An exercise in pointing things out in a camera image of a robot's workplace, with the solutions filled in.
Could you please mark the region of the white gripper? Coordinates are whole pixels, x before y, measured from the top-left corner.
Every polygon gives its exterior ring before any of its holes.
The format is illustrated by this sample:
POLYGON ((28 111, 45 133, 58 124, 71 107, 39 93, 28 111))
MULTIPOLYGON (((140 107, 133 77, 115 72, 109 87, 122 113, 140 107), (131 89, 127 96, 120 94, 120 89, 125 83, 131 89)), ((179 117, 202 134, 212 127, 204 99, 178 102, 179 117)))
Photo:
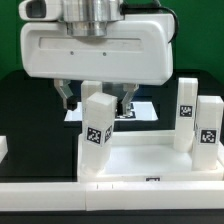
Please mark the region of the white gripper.
POLYGON ((170 14, 128 15, 104 37, 71 37, 59 22, 31 22, 20 35, 22 64, 32 77, 53 78, 66 110, 77 108, 70 80, 124 84, 118 115, 127 117, 138 84, 162 85, 173 73, 170 14))

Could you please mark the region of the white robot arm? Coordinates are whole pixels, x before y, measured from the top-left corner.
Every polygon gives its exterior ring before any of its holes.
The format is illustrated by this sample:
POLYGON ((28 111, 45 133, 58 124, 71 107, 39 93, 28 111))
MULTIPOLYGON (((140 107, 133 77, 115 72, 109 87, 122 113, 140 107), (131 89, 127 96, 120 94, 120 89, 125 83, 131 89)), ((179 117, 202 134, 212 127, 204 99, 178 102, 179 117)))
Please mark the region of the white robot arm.
POLYGON ((65 99, 71 80, 122 83, 118 112, 126 116, 140 85, 162 85, 173 73, 179 21, 159 0, 23 0, 18 11, 24 70, 54 79, 65 99))

